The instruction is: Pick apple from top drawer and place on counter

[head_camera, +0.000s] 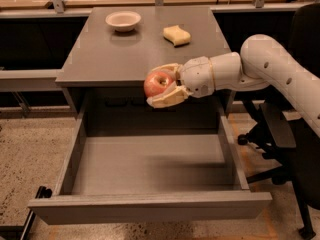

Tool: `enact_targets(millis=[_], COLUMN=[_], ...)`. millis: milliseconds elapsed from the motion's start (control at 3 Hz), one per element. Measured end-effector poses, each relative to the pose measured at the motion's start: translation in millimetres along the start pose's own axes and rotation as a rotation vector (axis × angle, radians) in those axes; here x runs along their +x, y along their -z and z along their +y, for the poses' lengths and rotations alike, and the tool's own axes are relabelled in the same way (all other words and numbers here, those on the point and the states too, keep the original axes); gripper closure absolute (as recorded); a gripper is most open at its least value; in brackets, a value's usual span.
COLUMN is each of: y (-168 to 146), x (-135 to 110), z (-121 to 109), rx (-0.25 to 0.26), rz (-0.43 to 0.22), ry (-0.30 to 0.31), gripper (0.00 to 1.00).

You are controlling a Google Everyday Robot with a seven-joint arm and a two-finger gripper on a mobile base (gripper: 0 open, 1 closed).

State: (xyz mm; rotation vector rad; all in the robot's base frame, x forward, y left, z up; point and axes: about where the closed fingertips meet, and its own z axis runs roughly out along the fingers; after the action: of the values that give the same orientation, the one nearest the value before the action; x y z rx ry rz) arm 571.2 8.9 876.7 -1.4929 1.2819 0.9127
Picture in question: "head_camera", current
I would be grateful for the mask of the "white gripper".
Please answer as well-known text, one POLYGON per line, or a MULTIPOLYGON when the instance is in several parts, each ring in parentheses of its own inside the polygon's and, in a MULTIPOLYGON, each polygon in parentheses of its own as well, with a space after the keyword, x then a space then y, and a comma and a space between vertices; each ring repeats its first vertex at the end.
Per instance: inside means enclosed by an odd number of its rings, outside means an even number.
POLYGON ((147 98, 153 108, 166 108, 184 102, 189 96, 202 98, 215 91, 213 66, 207 57, 191 59, 184 65, 170 63, 152 69, 152 72, 164 72, 174 81, 163 93, 147 98))

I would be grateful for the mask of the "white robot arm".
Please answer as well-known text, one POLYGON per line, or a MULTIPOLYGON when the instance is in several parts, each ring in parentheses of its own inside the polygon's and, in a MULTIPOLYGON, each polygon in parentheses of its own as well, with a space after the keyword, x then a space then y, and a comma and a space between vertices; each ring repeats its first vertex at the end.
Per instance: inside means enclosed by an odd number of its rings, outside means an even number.
POLYGON ((275 87, 320 136, 320 78, 301 66, 275 39, 253 35, 241 50, 198 57, 152 69, 145 81, 147 103, 165 108, 222 89, 254 91, 275 87))

